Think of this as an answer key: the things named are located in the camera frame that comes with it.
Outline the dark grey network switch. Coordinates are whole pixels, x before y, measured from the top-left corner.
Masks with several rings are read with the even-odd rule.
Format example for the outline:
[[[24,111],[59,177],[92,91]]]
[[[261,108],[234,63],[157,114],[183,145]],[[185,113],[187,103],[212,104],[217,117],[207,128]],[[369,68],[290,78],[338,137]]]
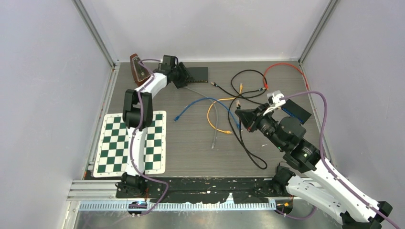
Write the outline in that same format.
[[[208,67],[188,67],[187,70],[190,73],[187,83],[208,83]]]

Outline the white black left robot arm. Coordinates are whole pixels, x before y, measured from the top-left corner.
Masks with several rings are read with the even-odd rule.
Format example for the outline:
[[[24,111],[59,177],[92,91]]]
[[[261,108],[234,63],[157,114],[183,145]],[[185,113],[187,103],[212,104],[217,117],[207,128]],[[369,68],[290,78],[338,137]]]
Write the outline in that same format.
[[[146,193],[147,181],[153,180],[145,175],[143,159],[147,130],[153,119],[153,98],[169,83],[177,88],[187,86],[190,77],[176,56],[164,55],[157,62],[157,69],[152,71],[137,54],[131,55],[131,73],[137,88],[128,89],[124,94],[122,120],[129,137],[128,161],[117,187],[136,198]]]

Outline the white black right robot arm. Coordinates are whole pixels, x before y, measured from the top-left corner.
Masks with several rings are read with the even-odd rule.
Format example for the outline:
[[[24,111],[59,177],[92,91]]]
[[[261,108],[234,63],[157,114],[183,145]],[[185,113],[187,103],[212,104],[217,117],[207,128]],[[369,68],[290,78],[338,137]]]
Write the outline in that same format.
[[[248,132],[260,131],[280,152],[287,164],[310,177],[322,188],[315,187],[288,168],[281,168],[273,177],[273,191],[299,197],[331,216],[344,229],[380,229],[392,206],[386,201],[375,201],[358,188],[341,182],[346,179],[329,161],[322,161],[319,149],[304,139],[306,129],[291,116],[280,121],[272,112],[265,113],[268,104],[256,109],[236,109],[241,124]]]

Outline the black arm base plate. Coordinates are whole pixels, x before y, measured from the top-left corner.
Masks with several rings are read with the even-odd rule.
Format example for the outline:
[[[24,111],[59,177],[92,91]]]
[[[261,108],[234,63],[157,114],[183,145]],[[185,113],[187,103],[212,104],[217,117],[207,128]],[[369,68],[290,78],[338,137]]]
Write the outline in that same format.
[[[265,177],[160,177],[158,182],[124,176],[115,183],[117,198],[141,198],[155,203],[264,203],[267,198],[294,198],[279,184]]]

